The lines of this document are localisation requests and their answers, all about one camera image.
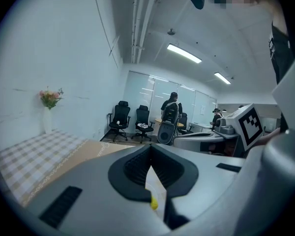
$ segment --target chair armrest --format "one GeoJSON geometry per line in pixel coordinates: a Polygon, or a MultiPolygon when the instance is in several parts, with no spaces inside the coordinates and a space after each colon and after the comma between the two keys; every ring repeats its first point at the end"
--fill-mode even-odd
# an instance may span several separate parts
{"type": "Polygon", "coordinates": [[[108,114],[108,115],[109,115],[109,123],[112,122],[112,114],[113,114],[113,113],[109,113],[109,114],[108,114]]]}
{"type": "Polygon", "coordinates": [[[131,116],[128,116],[128,123],[127,123],[127,127],[129,127],[129,120],[130,120],[131,116]]]}

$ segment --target black backpack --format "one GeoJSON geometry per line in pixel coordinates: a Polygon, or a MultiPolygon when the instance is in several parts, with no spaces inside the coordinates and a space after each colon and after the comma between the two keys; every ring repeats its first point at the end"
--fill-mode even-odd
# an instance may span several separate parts
{"type": "Polygon", "coordinates": [[[170,121],[174,124],[178,119],[178,115],[178,102],[168,103],[163,112],[162,121],[170,121]]]}

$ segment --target office chair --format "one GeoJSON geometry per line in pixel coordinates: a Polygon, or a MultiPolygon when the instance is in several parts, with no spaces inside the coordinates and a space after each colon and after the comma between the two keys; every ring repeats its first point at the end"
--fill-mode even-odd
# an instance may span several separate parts
{"type": "Polygon", "coordinates": [[[113,133],[115,133],[115,137],[113,139],[113,142],[115,141],[116,137],[118,135],[124,137],[126,141],[128,141],[128,138],[126,137],[126,133],[123,129],[127,128],[129,126],[129,120],[130,116],[128,116],[130,112],[130,108],[128,107],[128,102],[126,101],[120,101],[118,105],[115,105],[115,116],[113,121],[111,120],[112,114],[109,115],[109,126],[111,127],[111,130],[113,133]]]}
{"type": "Polygon", "coordinates": [[[179,119],[179,123],[183,124],[183,127],[177,128],[177,131],[181,133],[182,135],[192,134],[191,126],[189,127],[189,130],[187,130],[187,114],[182,113],[181,118],[179,119]]]}
{"type": "Polygon", "coordinates": [[[150,141],[152,141],[152,139],[150,137],[148,137],[147,132],[152,132],[154,130],[152,128],[152,125],[155,122],[150,121],[151,125],[147,128],[142,128],[142,127],[138,126],[139,123],[145,123],[147,125],[148,124],[148,116],[149,116],[148,107],[140,105],[140,107],[137,109],[136,129],[139,129],[141,131],[141,133],[136,133],[134,136],[131,137],[131,139],[133,139],[135,136],[141,136],[140,144],[143,141],[143,137],[146,137],[150,141]]]}

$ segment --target checkered tablecloth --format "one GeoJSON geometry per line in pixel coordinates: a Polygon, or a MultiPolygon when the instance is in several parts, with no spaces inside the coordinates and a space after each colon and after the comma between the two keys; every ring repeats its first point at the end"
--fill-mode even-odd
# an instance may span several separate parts
{"type": "Polygon", "coordinates": [[[0,173],[21,203],[37,183],[86,141],[60,130],[28,139],[0,151],[0,173]]]}

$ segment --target flower vase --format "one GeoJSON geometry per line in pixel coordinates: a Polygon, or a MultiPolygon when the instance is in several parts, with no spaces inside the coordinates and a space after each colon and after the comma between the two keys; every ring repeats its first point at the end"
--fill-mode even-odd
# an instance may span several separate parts
{"type": "Polygon", "coordinates": [[[51,133],[51,111],[45,107],[43,116],[44,129],[46,134],[51,133]]]}

